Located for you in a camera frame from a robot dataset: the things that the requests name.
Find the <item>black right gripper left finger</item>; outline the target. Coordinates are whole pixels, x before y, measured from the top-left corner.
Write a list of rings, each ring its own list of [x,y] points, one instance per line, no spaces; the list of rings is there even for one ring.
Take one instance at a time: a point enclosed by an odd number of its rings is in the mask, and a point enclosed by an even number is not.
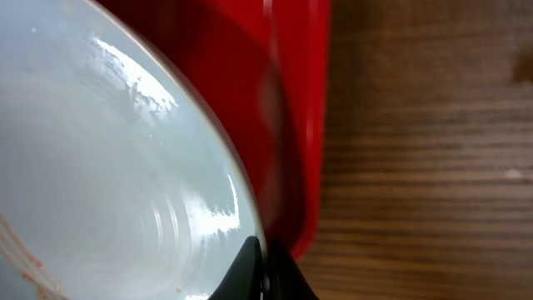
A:
[[[257,237],[248,237],[209,300],[261,300],[263,261]]]

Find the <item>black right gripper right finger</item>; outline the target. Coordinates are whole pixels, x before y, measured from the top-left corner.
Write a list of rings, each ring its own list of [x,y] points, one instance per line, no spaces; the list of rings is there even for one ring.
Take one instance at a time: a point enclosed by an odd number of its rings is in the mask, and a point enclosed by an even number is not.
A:
[[[265,271],[265,299],[319,300],[282,241],[268,244]]]

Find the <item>light blue plate bottom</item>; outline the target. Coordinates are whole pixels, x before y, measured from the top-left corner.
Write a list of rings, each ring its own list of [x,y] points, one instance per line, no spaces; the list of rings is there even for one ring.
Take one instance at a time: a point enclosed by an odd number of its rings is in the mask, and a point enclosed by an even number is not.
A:
[[[1,297],[209,299],[266,241],[204,101],[92,1],[1,4]]]

